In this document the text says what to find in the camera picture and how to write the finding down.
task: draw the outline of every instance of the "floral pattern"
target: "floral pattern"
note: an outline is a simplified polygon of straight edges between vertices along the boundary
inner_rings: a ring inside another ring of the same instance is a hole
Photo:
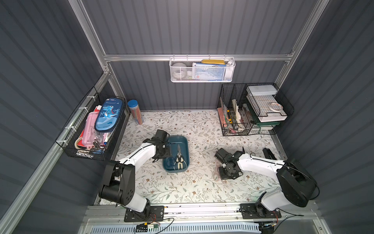
[[[142,125],[130,117],[116,160],[132,153],[157,129],[186,137],[190,154],[190,165],[185,172],[168,173],[162,167],[162,160],[152,163],[152,159],[136,172],[136,192],[151,203],[256,201],[263,192],[279,187],[274,179],[250,171],[236,180],[221,180],[220,163],[214,157],[220,148],[234,153],[242,147],[245,152],[264,157],[262,149],[266,147],[279,158],[270,135],[224,137],[217,111],[143,112],[142,116]],[[102,199],[100,204],[113,203]]]

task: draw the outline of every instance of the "corrugated metal wall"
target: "corrugated metal wall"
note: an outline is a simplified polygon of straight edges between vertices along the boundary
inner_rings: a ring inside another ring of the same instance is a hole
[[[83,2],[106,54],[285,54],[316,1]]]
[[[321,188],[333,233],[372,233],[374,1],[330,1],[282,90],[295,113],[278,132]]]
[[[173,83],[169,62],[111,62],[127,100],[141,109],[217,108],[221,83]],[[237,62],[233,83],[275,82],[284,62]]]
[[[83,1],[106,54],[290,53],[315,0]],[[237,62],[234,83],[275,82],[284,62]],[[172,83],[165,62],[112,62],[141,109],[216,108],[221,84]]]
[[[101,74],[67,1],[0,1],[0,217]],[[61,156],[14,233],[75,232],[102,167]]]

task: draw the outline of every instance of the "pink pencil case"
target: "pink pencil case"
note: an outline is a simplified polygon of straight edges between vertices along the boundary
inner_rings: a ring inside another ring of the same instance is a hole
[[[99,133],[95,130],[97,116],[99,116],[98,111],[91,112],[87,116],[86,126],[82,136],[82,144],[86,147],[94,146],[93,141],[95,140],[96,136],[99,135]]]

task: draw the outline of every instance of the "pencil holder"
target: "pencil holder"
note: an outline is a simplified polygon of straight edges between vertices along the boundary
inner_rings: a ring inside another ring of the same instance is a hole
[[[142,124],[143,119],[141,117],[141,112],[140,112],[140,109],[139,109],[138,102],[136,100],[130,100],[127,104],[128,104],[128,106],[131,110],[132,117],[134,118],[135,122],[137,124]]]

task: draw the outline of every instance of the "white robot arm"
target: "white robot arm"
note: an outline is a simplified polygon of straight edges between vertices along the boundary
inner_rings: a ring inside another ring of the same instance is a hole
[[[99,197],[148,217],[150,202],[135,192],[135,172],[150,158],[155,162],[170,157],[166,137],[167,132],[157,130],[154,137],[145,139],[140,147],[127,157],[120,161],[110,161],[105,168]],[[115,180],[115,177],[120,177],[120,181]]]
[[[246,154],[244,149],[230,154],[222,148],[215,157],[223,164],[219,168],[221,179],[236,179],[243,175],[242,171],[252,171],[279,182],[280,188],[259,197],[257,209],[261,209],[262,213],[288,204],[305,207],[317,187],[317,182],[294,159],[283,161],[254,157]]]
[[[142,217],[149,217],[150,202],[135,192],[135,172],[150,158],[154,162],[170,157],[166,143],[167,132],[157,130],[154,137],[145,139],[138,149],[120,161],[110,161],[105,168],[99,197],[121,204]],[[252,171],[273,178],[280,188],[263,193],[256,202],[256,212],[266,213],[290,203],[305,207],[317,184],[296,161],[271,160],[254,157],[243,151],[230,154],[224,149],[215,157],[224,166],[219,168],[221,179],[236,179],[242,171]]]

